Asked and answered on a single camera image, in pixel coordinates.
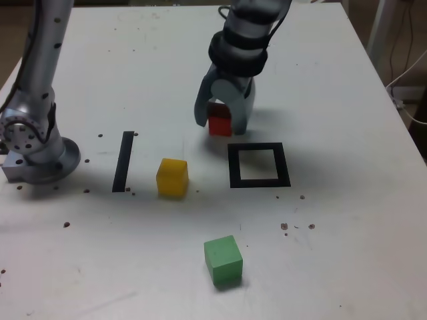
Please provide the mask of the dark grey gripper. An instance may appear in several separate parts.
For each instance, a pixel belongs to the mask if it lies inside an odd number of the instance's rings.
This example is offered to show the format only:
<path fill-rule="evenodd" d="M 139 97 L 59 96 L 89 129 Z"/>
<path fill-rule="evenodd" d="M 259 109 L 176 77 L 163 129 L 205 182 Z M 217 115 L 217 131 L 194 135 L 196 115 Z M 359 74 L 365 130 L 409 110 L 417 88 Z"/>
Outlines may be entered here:
<path fill-rule="evenodd" d="M 253 78 L 237 77 L 211 65 L 201 81 L 195 101 L 195 122 L 205 127 L 207 105 L 214 96 L 229 109 L 233 134 L 244 135 L 254 108 L 255 95 L 256 87 Z"/>

